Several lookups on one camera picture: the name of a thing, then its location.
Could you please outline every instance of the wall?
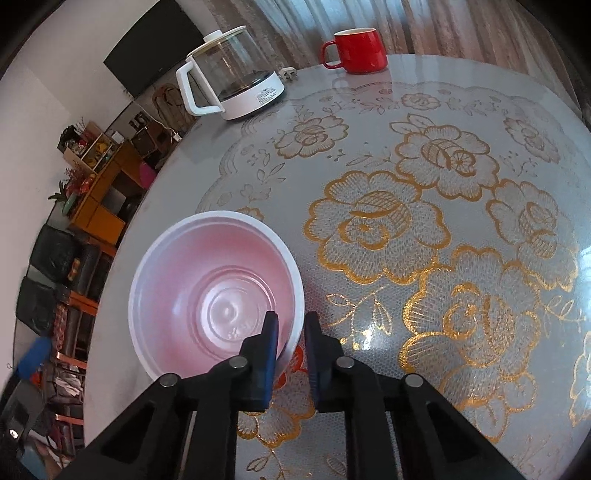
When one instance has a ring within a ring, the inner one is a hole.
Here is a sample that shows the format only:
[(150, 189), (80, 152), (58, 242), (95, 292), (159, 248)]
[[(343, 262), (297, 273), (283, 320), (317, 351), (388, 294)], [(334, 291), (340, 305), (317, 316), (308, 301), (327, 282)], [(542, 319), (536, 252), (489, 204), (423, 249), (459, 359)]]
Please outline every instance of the wall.
[(66, 0), (0, 80), (0, 388), (10, 374), (20, 280), (67, 167), (60, 134), (81, 117), (106, 128), (129, 104), (103, 60), (156, 1)]

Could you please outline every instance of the bowl rim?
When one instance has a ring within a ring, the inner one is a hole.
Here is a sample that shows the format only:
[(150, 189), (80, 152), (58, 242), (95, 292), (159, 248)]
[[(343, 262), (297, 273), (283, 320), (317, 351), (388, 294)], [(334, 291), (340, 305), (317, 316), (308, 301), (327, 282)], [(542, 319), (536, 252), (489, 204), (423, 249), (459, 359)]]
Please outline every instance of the bowl rim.
[(160, 374), (156, 373), (152, 369), (150, 362), (148, 362), (148, 359), (144, 356), (144, 353), (142, 351), (143, 348), (140, 347), (140, 342), (138, 340), (134, 328), (134, 318), (136, 316), (136, 311), (138, 310), (137, 302), (139, 297), (137, 295), (137, 292), (139, 278), (142, 272), (144, 271), (148, 260), (154, 255), (154, 252), (160, 247), (162, 243), (167, 241), (174, 232), (184, 228), (185, 226), (191, 223), (195, 223), (206, 219), (237, 220), (239, 222), (245, 223), (248, 226), (255, 228), (259, 233), (263, 234), (263, 236), (265, 236), (267, 240), (269, 240), (273, 244), (273, 246), (278, 250), (279, 254), (281, 255), (281, 258), (285, 263), (285, 266), (287, 267), (294, 291), (294, 319), (291, 326), (289, 338), (287, 339), (283, 349), (281, 350), (275, 362), (275, 378), (278, 378), (287, 368), (287, 365), (289, 364), (291, 357), (296, 351), (296, 346), (300, 340), (301, 331), (304, 326), (304, 311), (306, 306), (304, 302), (304, 286), (301, 280), (300, 270), (298, 269), (296, 261), (293, 255), (291, 254), (289, 248), (287, 248), (285, 242), (269, 226), (267, 226), (266, 224), (262, 223), (254, 217), (240, 212), (233, 212), (230, 210), (212, 210), (210, 212), (196, 213), (195, 215), (186, 217), (183, 220), (180, 220), (177, 223), (168, 227), (146, 250), (146, 253), (142, 257), (142, 260), (139, 262), (139, 265), (135, 270), (134, 279), (131, 283), (131, 288), (129, 290), (129, 302), (127, 312), (131, 342), (134, 345), (135, 354), (139, 359), (139, 363), (142, 365), (142, 367), (150, 376), (150, 378), (152, 378), (152, 380), (157, 380), (160, 377)]

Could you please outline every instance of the white kettle base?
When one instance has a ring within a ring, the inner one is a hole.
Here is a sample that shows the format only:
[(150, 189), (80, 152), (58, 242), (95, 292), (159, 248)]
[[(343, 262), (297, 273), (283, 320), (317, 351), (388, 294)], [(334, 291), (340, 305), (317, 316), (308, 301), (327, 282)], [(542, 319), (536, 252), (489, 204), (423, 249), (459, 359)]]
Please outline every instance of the white kettle base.
[(269, 78), (261, 83), (228, 100), (224, 100), (221, 104), (225, 109), (225, 112), (222, 112), (222, 118), (224, 120), (235, 120), (249, 115), (271, 103), (283, 93), (283, 90), (285, 90), (283, 82), (277, 72), (273, 72)]

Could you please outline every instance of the blue object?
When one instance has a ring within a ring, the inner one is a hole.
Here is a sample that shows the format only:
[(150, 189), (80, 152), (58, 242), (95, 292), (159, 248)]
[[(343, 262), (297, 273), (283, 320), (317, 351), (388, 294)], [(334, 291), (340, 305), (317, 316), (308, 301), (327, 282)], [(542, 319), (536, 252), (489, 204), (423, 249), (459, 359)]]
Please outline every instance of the blue object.
[(21, 463), (29, 470), (36, 478), (45, 480), (47, 472), (45, 470), (45, 462), (37, 452), (37, 449), (27, 443), (25, 445), (25, 452), (22, 454)]
[(51, 353), (51, 339), (39, 337), (31, 345), (29, 351), (22, 357), (17, 366), (17, 376), (29, 380), (31, 375), (49, 358)]

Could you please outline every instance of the red mug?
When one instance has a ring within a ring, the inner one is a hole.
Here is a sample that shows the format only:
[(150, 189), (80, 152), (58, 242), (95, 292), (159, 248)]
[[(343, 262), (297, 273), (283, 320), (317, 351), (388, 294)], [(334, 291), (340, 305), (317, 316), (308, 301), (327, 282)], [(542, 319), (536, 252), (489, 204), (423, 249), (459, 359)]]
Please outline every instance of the red mug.
[[(326, 47), (336, 44), (340, 62), (326, 63)], [(349, 73), (379, 72), (388, 66), (382, 39), (375, 28), (352, 28), (335, 33), (335, 39), (322, 45), (322, 64), (328, 69), (344, 68)]]

